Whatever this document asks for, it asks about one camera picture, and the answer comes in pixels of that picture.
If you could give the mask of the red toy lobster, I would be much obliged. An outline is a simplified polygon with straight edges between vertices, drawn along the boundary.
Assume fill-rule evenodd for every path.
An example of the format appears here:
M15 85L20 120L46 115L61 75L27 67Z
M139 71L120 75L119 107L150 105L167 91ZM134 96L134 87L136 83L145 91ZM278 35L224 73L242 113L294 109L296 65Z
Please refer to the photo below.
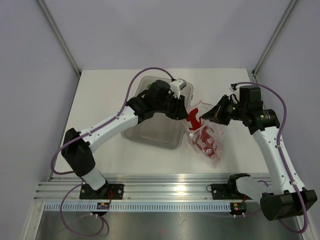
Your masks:
M199 107L189 112L186 120L190 124L190 127L187 127L188 142L195 151L213 161L218 161L222 155L222 138L219 130L211 122L202 120L199 113Z

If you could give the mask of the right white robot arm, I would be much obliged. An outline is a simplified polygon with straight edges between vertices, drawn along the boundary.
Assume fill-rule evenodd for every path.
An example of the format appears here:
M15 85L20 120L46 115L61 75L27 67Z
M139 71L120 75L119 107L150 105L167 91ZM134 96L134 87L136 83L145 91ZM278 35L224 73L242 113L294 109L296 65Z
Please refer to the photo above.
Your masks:
M314 190L308 190L299 178L282 139L283 123L272 109L264 109L261 89L254 84L239 88L239 97L224 95L204 120L227 126L240 121L248 128L265 160L271 187L254 180L247 173L229 177L227 193L232 198L242 194L259 203L269 221L305 216L317 201Z

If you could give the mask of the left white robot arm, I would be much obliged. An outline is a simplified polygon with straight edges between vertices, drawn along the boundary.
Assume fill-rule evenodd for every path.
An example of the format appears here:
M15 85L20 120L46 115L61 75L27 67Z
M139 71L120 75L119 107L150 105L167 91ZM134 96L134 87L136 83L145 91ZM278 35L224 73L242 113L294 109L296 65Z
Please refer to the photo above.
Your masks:
M120 111L90 128L69 129L64 136L61 155L73 172L90 187L97 199L108 194L109 184L97 169L94 152L120 132L137 126L156 113L180 121L188 117L185 96L181 94L187 82L176 79L168 83L156 80L150 87L127 100Z

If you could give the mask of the clear zip top bag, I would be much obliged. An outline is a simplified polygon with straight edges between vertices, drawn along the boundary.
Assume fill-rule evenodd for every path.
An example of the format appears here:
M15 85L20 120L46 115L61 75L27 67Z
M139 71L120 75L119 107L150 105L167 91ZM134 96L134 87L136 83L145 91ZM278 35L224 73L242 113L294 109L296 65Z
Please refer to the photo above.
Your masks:
M188 118L182 121L182 125L189 145L203 156L207 165L216 168L225 153L226 131L222 125L203 119L203 115L212 108L212 104L201 100L189 106Z

